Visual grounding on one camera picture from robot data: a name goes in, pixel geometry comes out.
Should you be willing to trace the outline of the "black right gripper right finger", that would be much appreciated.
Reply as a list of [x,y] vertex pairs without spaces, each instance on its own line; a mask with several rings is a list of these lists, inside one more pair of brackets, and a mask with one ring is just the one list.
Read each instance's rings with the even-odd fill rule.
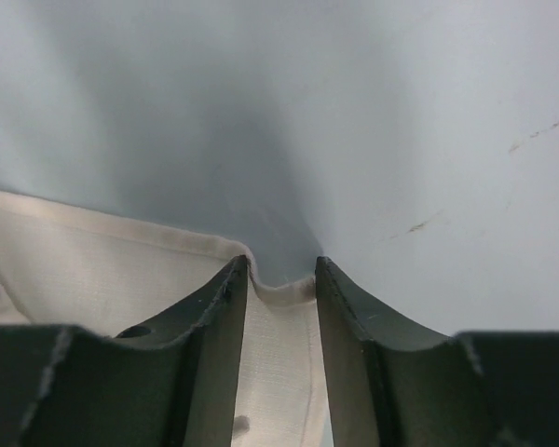
[[315,269],[337,446],[559,446],[559,332],[447,336]]

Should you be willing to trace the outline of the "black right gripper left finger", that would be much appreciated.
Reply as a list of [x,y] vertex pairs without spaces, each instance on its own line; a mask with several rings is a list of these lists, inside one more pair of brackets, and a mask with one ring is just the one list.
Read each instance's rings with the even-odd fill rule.
[[115,337],[0,325],[0,446],[227,446],[248,291],[238,256]]

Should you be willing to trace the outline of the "white cloth napkin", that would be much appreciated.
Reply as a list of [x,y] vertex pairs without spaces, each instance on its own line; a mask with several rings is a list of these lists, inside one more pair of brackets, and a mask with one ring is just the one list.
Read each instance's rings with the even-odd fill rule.
[[[0,192],[0,324],[115,335],[203,286],[244,244]],[[311,275],[250,273],[236,446],[317,446],[327,391]]]

